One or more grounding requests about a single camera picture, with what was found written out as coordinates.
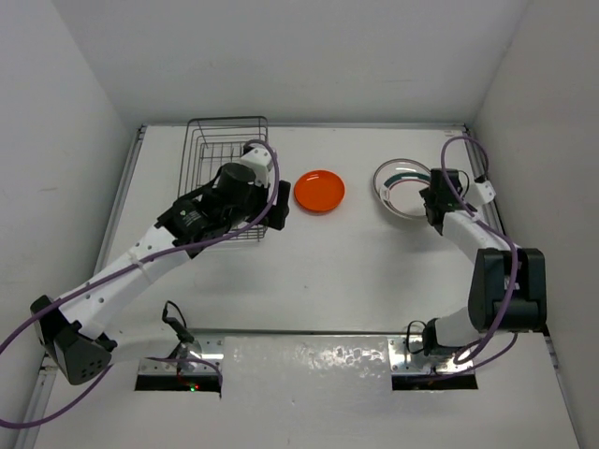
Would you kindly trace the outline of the orange plate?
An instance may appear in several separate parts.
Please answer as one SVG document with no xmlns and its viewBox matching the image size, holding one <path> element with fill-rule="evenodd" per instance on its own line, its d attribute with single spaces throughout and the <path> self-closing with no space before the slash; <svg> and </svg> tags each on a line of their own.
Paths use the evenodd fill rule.
<svg viewBox="0 0 599 449">
<path fill-rule="evenodd" d="M 293 193 L 302 209 L 323 214 L 335 210 L 342 203 L 345 185 L 336 173 L 317 169 L 301 175 L 294 185 Z"/>
</svg>

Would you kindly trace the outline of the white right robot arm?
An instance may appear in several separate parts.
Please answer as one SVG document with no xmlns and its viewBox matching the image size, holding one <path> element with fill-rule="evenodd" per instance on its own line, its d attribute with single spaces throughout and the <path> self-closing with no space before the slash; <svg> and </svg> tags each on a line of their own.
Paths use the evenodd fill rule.
<svg viewBox="0 0 599 449">
<path fill-rule="evenodd" d="M 419 196 L 429 225 L 474 267 L 466 306 L 430 319 L 416 351 L 426 357 L 453 355 L 460 365 L 497 333 L 543 329 L 548 317 L 545 257 L 484 221 L 479 209 L 496 196 L 490 181 L 480 176 L 463 189 L 458 170 L 441 168 L 415 181 L 424 185 Z"/>
</svg>

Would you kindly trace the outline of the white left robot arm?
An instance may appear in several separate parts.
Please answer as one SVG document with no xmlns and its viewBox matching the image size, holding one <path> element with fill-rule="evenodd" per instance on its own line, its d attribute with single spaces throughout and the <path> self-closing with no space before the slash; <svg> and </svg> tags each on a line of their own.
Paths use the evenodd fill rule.
<svg viewBox="0 0 599 449">
<path fill-rule="evenodd" d="M 281 230 L 291 185 L 269 163 L 232 162 L 177 198 L 146 233 L 84 285 L 30 307 L 40 343 L 72 385 L 85 384 L 114 363 L 167 359 L 194 342 L 182 321 L 163 315 L 140 332 L 111 327 L 133 300 L 207 247 L 264 225 Z"/>
</svg>

